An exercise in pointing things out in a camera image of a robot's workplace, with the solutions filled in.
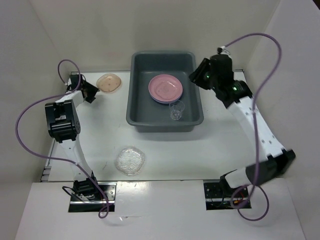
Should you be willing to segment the peach square dish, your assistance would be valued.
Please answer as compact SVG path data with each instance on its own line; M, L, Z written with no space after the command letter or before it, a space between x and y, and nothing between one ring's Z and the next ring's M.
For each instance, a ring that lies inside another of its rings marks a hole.
M96 81L96 87L103 93L111 94L119 89L122 85L122 80L114 73L102 75Z

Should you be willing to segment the blue plastic plate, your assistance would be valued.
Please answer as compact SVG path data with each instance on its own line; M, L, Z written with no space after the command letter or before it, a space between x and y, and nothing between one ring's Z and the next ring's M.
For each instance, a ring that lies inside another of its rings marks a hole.
M180 95L180 96L174 97L174 98L172 98L172 99L164 99L164 98L160 98L160 97L157 98L157 97L151 95L151 98L152 98L154 101L156 101L156 102L158 102L158 103L160 103L160 104L172 104L172 103L175 103L176 101L180 100L181 97L182 97L182 96Z

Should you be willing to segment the pink plastic plate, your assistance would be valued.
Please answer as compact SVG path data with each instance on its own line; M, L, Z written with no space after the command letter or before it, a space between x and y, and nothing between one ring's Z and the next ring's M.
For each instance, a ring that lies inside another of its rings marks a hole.
M148 90L155 101L169 104L179 100L184 89L182 83L173 75L159 74L150 80Z

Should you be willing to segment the clear plastic cup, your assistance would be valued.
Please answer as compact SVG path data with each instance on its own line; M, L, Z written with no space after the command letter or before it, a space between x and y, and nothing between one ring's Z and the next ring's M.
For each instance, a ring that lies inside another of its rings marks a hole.
M185 110L185 104L181 100L177 100L169 104L170 118L178 121L182 118Z

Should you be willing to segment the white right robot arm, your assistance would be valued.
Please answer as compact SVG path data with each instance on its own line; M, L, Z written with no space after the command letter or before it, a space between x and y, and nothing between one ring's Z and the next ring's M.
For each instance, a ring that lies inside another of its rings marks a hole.
M247 83L234 78L232 59L226 54L204 58L189 75L192 83L215 96L238 121L255 150L255 162L220 177L219 191L232 196L245 185L261 186L283 175L296 158L291 149L276 139L266 121L254 105L254 95Z

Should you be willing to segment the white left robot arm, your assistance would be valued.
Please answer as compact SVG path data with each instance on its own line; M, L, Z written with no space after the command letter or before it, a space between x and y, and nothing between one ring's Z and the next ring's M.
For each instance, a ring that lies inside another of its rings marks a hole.
M100 194L100 187L92 182L96 178L80 144L81 125L76 108L85 101L92 103L96 99L98 88L88 83L82 74L72 74L67 92L73 90L74 93L45 105L47 129L72 161L74 197L80 201L94 200Z

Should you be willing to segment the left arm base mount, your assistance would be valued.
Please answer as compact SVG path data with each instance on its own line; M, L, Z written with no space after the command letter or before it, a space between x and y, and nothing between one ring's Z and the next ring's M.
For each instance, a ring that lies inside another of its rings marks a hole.
M98 185L108 197L109 212L114 212L117 183L99 182ZM62 190L70 196L68 207L69 213L98 213L101 208L107 206L106 200L100 192L95 193L94 195L85 196L83 194L78 195L74 189L74 187L62 186Z

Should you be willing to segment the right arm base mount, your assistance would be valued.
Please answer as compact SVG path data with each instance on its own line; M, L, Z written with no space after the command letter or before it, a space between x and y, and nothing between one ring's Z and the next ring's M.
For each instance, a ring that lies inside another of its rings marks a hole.
M245 188L235 195L231 201L231 193L224 193L218 180L205 180L203 182L205 206L207 211L231 210L233 203L235 206L242 203L249 196L248 189Z

